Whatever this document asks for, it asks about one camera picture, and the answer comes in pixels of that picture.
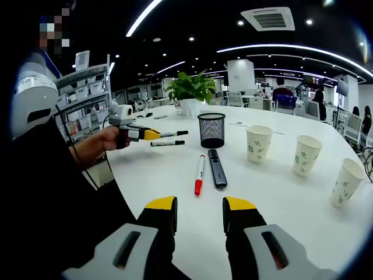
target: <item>white flower pot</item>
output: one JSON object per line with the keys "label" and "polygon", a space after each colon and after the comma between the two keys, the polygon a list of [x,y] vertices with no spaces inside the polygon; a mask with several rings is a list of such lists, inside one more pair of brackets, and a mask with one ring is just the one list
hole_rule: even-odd
{"label": "white flower pot", "polygon": [[185,117],[197,117],[200,111],[200,101],[197,99],[184,99],[180,100],[181,115]]}

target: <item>air conditioning vent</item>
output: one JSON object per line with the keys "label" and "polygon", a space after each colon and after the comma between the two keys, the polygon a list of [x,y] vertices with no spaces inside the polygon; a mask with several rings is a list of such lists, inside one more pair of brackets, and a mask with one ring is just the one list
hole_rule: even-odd
{"label": "air conditioning vent", "polygon": [[257,31],[295,30],[288,7],[246,10],[241,14]]}

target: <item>blue chair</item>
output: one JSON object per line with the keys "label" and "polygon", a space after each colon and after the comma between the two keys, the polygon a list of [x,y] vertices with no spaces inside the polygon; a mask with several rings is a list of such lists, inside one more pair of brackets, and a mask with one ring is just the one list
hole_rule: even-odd
{"label": "blue chair", "polygon": [[279,94],[276,96],[276,112],[294,115],[297,97]]}

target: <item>black remote control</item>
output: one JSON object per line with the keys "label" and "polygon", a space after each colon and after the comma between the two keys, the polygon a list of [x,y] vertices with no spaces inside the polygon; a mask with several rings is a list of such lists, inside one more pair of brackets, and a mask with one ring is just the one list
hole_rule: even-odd
{"label": "black remote control", "polygon": [[212,175],[214,176],[215,187],[223,190],[227,185],[226,175],[224,174],[223,167],[221,166],[219,156],[215,149],[209,150],[209,158],[211,163]]}

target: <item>paper cup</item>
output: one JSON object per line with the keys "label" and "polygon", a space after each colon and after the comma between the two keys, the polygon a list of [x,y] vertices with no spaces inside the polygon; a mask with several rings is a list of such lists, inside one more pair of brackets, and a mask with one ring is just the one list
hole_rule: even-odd
{"label": "paper cup", "polygon": [[322,144],[316,138],[300,135],[293,163],[293,172],[299,176],[308,176],[320,154]]}
{"label": "paper cup", "polygon": [[269,127],[253,125],[246,128],[247,132],[247,158],[252,162],[262,162],[272,138],[273,130]]}
{"label": "paper cup", "polygon": [[359,164],[352,159],[344,159],[330,196],[332,205],[337,208],[342,207],[351,198],[363,179],[364,171]]}

